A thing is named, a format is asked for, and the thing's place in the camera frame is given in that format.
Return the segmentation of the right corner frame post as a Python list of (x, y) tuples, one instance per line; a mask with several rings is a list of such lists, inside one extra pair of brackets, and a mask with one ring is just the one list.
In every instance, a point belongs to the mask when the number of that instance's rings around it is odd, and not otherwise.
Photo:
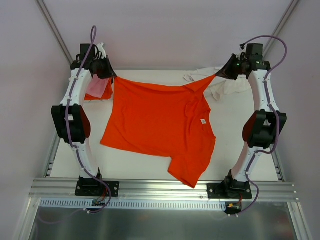
[[(286, 8), (286, 10), (284, 11), (280, 21), (278, 22), (278, 24), (276, 25), (272, 36), (273, 37), (279, 37), (282, 30), (284, 29), (284, 27), (286, 26), (286, 24), (288, 23), (288, 21), (290, 20), (291, 16), (293, 15), (293, 13), (295, 12), (297, 6), (299, 5), (301, 1), (300, 0), (291, 0), (288, 7)], [(270, 38), (266, 44), (266, 47), (264, 49), (264, 55), (267, 55), (268, 52), (271, 50), (272, 46), (274, 45), (276, 39), (274, 38)]]

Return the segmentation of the crumpled white t shirt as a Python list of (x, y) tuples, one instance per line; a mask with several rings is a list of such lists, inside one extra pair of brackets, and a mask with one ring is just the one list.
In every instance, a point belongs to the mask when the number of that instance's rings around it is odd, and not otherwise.
[[(191, 71), (183, 76), (187, 82), (197, 82), (204, 78), (215, 75), (222, 67), (207, 67)], [(251, 90), (251, 86), (245, 76), (240, 75), (237, 80), (227, 80), (222, 77), (215, 77), (208, 88), (204, 91), (204, 96), (212, 96), (219, 101), (223, 96), (234, 93), (243, 93)]]

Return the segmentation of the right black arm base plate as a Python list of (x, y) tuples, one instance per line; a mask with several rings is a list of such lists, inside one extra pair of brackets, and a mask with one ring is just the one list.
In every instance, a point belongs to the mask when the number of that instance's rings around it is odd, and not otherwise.
[(248, 181), (236, 183), (208, 183), (207, 196), (209, 199), (240, 199), (250, 200), (253, 198)]

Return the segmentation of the aluminium mounting rail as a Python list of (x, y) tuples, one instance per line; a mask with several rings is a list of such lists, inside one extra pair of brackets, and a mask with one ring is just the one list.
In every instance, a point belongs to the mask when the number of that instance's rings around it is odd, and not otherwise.
[[(76, 178), (36, 178), (33, 180), (29, 197), (74, 198), (77, 186)], [(118, 199), (124, 200), (167, 200), (197, 201), (208, 200), (214, 188), (208, 181), (199, 181), (190, 188), (176, 180), (138, 180), (120, 179)], [(300, 202), (294, 183), (282, 181), (258, 181), (260, 202)]]

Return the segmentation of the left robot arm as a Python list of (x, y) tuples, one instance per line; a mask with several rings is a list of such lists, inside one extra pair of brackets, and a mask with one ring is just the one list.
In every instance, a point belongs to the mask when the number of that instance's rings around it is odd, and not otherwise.
[(91, 124), (83, 104), (87, 88), (93, 77), (112, 80), (116, 77), (104, 43), (81, 44), (80, 53), (72, 62), (69, 84), (59, 105), (51, 108), (57, 135), (69, 145), (79, 166), (77, 188), (93, 196), (100, 195), (105, 184), (96, 160), (93, 157), (89, 138)]

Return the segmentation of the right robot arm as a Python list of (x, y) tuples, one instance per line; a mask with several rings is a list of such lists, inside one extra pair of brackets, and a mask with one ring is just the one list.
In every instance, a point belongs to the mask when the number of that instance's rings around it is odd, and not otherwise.
[(216, 76), (236, 80), (245, 76), (251, 87), (254, 112), (242, 130), (244, 141), (241, 154), (221, 183), (207, 184), (209, 199), (251, 199), (250, 175), (262, 154), (272, 154), (287, 122), (286, 113), (280, 112), (271, 85), (270, 63), (264, 60), (263, 45), (243, 43), (241, 52), (232, 54)]

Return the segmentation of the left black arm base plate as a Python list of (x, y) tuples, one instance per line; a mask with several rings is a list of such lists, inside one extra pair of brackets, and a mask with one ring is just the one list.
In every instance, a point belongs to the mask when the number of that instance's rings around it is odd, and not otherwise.
[[(119, 193), (119, 181), (103, 181), (110, 189), (112, 197), (118, 197)], [(96, 181), (92, 178), (80, 177), (77, 181), (75, 193), (76, 196), (81, 197), (109, 197), (110, 193), (107, 192), (107, 188), (104, 184)]]

